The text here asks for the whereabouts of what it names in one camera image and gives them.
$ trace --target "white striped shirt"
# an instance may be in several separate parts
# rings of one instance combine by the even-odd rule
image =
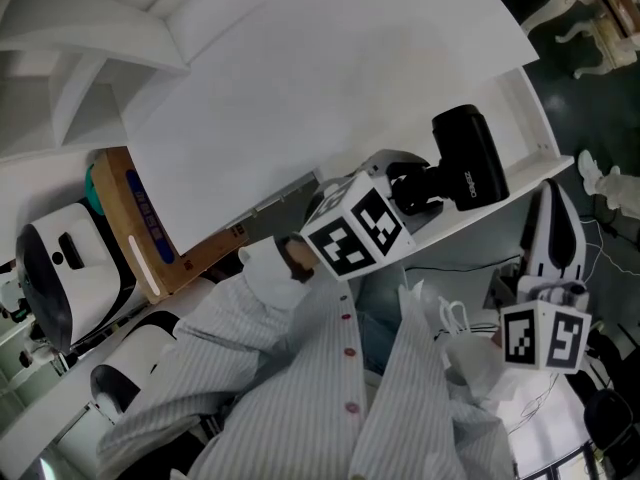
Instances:
[[[242,274],[179,324],[122,420],[101,441],[102,479],[246,390],[264,358],[286,366],[250,389],[191,467],[189,479],[513,478],[502,422],[445,378],[417,305],[402,324],[368,411],[351,292],[322,269],[291,279],[272,239],[241,251]]]

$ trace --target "red button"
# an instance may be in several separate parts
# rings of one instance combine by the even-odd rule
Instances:
[[[360,406],[354,402],[347,402],[344,404],[344,408],[351,414],[358,414],[360,412]]]

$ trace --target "brown box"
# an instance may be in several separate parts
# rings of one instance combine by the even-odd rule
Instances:
[[[244,228],[236,225],[180,256],[162,227],[125,147],[104,151],[91,177],[118,245],[142,291],[154,304],[189,284],[248,240]]]

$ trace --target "shirt sleeve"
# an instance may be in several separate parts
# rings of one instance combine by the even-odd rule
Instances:
[[[98,445],[100,479],[131,464],[213,414],[254,379],[260,353],[286,334],[309,288],[291,278],[272,238],[239,252],[242,274],[217,285],[174,331],[142,391]]]

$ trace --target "dark floor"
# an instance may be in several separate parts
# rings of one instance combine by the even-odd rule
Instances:
[[[502,1],[521,23],[546,0]],[[574,80],[573,70],[599,64],[600,53],[591,38],[579,37],[567,44],[557,44],[554,40],[556,35],[565,34],[574,23],[588,19],[594,12],[578,2],[563,16],[534,29],[529,39],[540,60],[525,69],[563,154],[575,156],[581,150],[589,149],[603,171],[608,172],[615,164],[624,174],[640,176],[640,62],[605,76],[586,75]],[[581,214],[593,213],[594,201],[582,190],[581,178],[575,168],[563,172],[557,180]],[[595,208],[602,221],[609,221],[614,216],[602,200],[595,202]],[[637,243],[640,222],[618,215],[614,226]],[[588,240],[597,243],[595,226],[588,227]],[[597,250],[589,249],[592,260]],[[605,235],[605,251],[621,267],[640,272],[637,246]],[[610,328],[617,322],[633,327],[638,325],[640,278],[621,274],[601,257],[589,287],[593,312],[612,324]]]

